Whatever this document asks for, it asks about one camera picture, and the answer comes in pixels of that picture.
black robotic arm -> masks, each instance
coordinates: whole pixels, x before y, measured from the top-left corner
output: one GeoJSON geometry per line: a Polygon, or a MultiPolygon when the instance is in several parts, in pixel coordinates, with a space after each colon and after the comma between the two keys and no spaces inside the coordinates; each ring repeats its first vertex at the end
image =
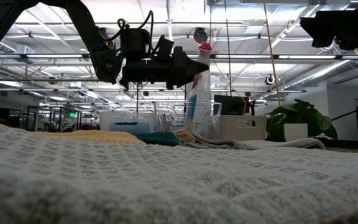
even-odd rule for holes
{"type": "Polygon", "coordinates": [[[0,41],[24,10],[40,2],[67,10],[89,50],[98,78],[103,82],[115,83],[124,57],[116,56],[115,52],[104,44],[104,39],[99,35],[91,13],[79,0],[0,0],[0,41]]]}
{"type": "Polygon", "coordinates": [[[124,58],[127,58],[127,65],[122,69],[120,84],[126,89],[128,82],[166,82],[167,88],[172,89],[174,85],[179,87],[193,81],[194,75],[209,69],[207,65],[190,60],[181,47],[175,47],[171,57],[173,42],[164,36],[152,49],[150,34],[142,27],[130,28],[123,19],[119,19],[123,22],[120,31],[111,38],[121,35],[121,52],[117,54],[106,45],[91,13],[80,0],[0,0],[0,41],[24,10],[40,2],[66,9],[89,50],[96,76],[103,82],[116,83],[124,58]]]}

wall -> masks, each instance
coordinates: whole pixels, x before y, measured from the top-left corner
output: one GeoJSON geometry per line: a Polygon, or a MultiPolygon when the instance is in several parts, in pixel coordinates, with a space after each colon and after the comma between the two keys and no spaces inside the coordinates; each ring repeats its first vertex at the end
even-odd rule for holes
{"type": "MultiPolygon", "coordinates": [[[[335,118],[356,109],[358,86],[329,85],[329,117],[335,118]]],[[[357,117],[355,113],[333,121],[338,139],[358,140],[357,117]]]]}
{"type": "MultiPolygon", "coordinates": [[[[319,110],[323,115],[328,116],[328,97],[327,97],[327,83],[321,82],[317,87],[307,87],[305,88],[306,93],[290,93],[285,96],[284,105],[295,103],[294,99],[299,99],[303,101],[310,102],[315,105],[315,108],[319,110]]],[[[269,112],[272,112],[276,107],[278,107],[278,102],[269,101],[268,106],[258,106],[255,109],[256,115],[263,115],[269,112]]]]}

security camera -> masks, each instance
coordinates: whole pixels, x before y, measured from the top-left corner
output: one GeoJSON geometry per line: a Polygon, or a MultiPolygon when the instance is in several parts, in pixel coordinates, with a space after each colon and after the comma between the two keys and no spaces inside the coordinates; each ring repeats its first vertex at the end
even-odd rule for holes
{"type": "Polygon", "coordinates": [[[266,77],[265,84],[266,85],[273,85],[273,83],[274,83],[274,77],[270,74],[268,77],[266,77]]]}

white pot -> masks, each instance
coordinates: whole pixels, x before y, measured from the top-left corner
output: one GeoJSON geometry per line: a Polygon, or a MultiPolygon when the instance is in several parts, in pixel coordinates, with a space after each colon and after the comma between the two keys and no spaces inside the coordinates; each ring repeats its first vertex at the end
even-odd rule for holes
{"type": "Polygon", "coordinates": [[[284,124],[286,141],[294,141],[308,137],[308,124],[284,124]]]}

black monitor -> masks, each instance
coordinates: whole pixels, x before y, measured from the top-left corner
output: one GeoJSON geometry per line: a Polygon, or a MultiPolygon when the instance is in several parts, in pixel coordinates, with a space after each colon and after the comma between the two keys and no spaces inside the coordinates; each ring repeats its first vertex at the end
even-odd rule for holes
{"type": "MultiPolygon", "coordinates": [[[[249,98],[240,96],[221,96],[214,95],[215,103],[222,104],[222,115],[244,115],[244,106],[246,113],[249,113],[249,98]]],[[[217,105],[214,106],[214,114],[217,113],[217,105]]]]}

